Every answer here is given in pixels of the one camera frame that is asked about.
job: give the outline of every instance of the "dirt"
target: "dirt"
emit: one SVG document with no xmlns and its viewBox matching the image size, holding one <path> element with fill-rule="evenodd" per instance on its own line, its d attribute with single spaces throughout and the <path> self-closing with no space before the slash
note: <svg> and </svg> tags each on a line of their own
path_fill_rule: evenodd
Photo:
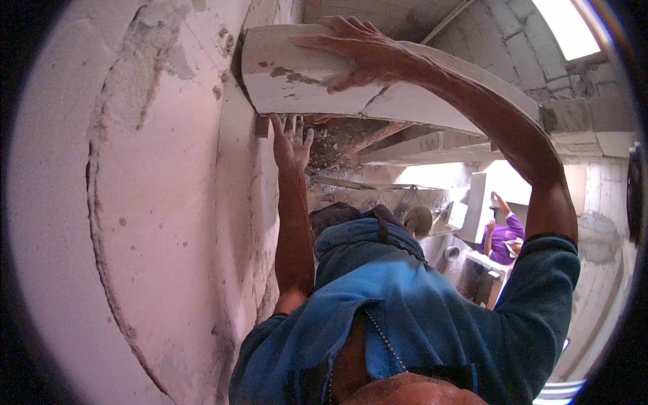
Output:
<svg viewBox="0 0 648 405">
<path fill-rule="evenodd" d="M 356 118 L 332 118 L 325 124 L 307 124 L 307 128 L 315 130 L 315 141 L 310 150 L 310 174 L 333 166 L 344 151 L 363 141 L 377 129 L 385 125 L 385 121 Z M 355 159 L 343 162 L 340 170 L 350 170 L 358 166 Z"/>
</svg>

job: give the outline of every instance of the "blue shirt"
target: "blue shirt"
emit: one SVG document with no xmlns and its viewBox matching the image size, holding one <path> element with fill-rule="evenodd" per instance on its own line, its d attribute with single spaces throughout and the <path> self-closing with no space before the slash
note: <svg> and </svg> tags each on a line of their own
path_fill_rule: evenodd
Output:
<svg viewBox="0 0 648 405">
<path fill-rule="evenodd" d="M 468 302 L 416 259 L 421 247 L 407 232 L 388 227 L 409 251 L 380 243 L 376 218 L 322 232 L 314 247 L 314 293 L 289 316 L 272 316 L 248 334 L 230 381 L 230 404 L 324 403 L 333 361 L 361 306 L 409 370 L 429 375 L 426 370 L 445 367 L 442 374 L 455 370 L 458 379 L 467 370 L 470 389 L 489 404 L 531 403 L 569 327 L 580 271 L 575 246 L 560 237 L 527 241 L 491 311 Z M 365 361 L 374 379 L 400 372 L 372 325 L 365 326 Z"/>
</svg>

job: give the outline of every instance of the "ceiling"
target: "ceiling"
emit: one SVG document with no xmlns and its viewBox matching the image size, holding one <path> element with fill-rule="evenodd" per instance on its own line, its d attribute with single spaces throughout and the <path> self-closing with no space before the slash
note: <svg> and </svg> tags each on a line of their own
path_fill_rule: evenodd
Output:
<svg viewBox="0 0 648 405">
<path fill-rule="evenodd" d="M 321 16 L 371 21 L 395 40 L 420 42 L 462 0 L 305 0 L 304 22 Z"/>
</svg>

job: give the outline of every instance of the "person in purple shirt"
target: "person in purple shirt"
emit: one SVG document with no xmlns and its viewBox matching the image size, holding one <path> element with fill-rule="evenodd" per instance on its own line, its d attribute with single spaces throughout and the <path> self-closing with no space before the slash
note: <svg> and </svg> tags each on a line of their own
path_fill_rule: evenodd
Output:
<svg viewBox="0 0 648 405">
<path fill-rule="evenodd" d="M 497 198 L 500 204 L 502 214 L 506 217 L 506 224 L 496 225 L 495 219 L 492 219 L 486 228 L 484 228 L 483 253 L 490 260 L 508 266 L 517 259 L 522 249 L 524 241 L 524 228 L 518 220 L 518 217 L 511 211 L 506 201 L 500 197 L 497 192 L 492 192 L 492 196 Z"/>
</svg>

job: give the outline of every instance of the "cracked block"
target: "cracked block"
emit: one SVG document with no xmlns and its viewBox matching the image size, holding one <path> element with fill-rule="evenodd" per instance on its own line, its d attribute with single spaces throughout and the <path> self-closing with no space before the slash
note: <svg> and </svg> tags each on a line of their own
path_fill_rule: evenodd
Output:
<svg viewBox="0 0 648 405">
<path fill-rule="evenodd" d="M 351 65 L 331 52 L 297 47 L 288 40 L 290 35 L 315 34 L 336 35 L 323 25 L 268 25 L 247 31 L 241 71 L 257 112 L 362 115 L 482 134 L 457 109 L 419 86 L 367 86 L 329 95 L 325 83 L 346 73 Z M 537 103 L 497 76 L 438 49 L 411 42 L 402 44 L 491 88 L 539 120 Z"/>
</svg>

